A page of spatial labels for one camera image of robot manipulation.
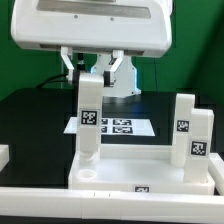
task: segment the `black surface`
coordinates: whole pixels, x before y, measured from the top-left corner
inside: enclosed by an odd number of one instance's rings
[[[68,174],[75,153],[75,135],[64,135],[63,131],[70,116],[76,116],[77,97],[74,92],[21,89],[0,102],[0,144],[10,146],[10,162],[0,173],[0,186],[65,189],[68,187]],[[102,143],[171,144],[175,97],[175,93],[149,92],[143,93],[139,102],[123,105],[105,104],[103,117],[150,119],[156,136],[103,136]],[[222,152],[223,108],[202,96],[198,96],[196,102],[198,108],[214,110],[215,125],[211,151]],[[121,221],[0,217],[0,223],[80,222]]]

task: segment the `white base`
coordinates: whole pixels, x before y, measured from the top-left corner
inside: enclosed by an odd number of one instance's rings
[[[119,151],[121,147],[117,145],[116,150]],[[134,147],[130,146],[119,156],[130,158]],[[167,146],[157,146],[150,154],[146,153],[145,146],[140,148],[143,155],[148,156],[144,159],[167,160],[171,155]],[[110,147],[103,152],[103,157],[111,154]],[[8,147],[0,146],[0,161],[7,161],[7,156]],[[221,175],[223,166],[224,162],[218,154],[212,153],[209,169],[214,179],[218,178],[220,187],[224,186],[224,176]],[[0,215],[7,216],[223,224],[223,211],[223,196],[0,188]]]
[[[76,154],[69,189],[213,195],[215,182],[184,183],[184,169],[170,164],[171,146],[101,145],[100,162],[83,165]]]

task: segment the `white block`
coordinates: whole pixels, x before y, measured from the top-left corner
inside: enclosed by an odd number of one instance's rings
[[[224,161],[218,153],[209,155],[209,173],[215,181],[215,187],[224,196]]]
[[[9,162],[9,146],[0,145],[0,171],[5,167]]]
[[[194,108],[194,103],[194,95],[177,94],[171,154],[171,164],[176,167],[184,167],[186,162],[191,109]]]
[[[0,215],[81,218],[82,195],[61,189],[0,188]]]
[[[184,182],[207,183],[214,114],[192,109]]]

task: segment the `green wall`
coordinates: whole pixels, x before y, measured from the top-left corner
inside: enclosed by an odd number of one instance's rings
[[[14,0],[0,3],[0,99],[61,73],[58,53],[19,49],[10,36]],[[161,59],[133,58],[138,86],[155,91],[204,93],[224,104],[224,1],[176,0],[173,44]],[[95,56],[85,55],[90,68]]]

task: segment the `circular hole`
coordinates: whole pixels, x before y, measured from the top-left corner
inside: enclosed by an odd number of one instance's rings
[[[79,179],[92,179],[94,177],[96,177],[97,173],[94,170],[80,170],[77,174],[77,177]]]

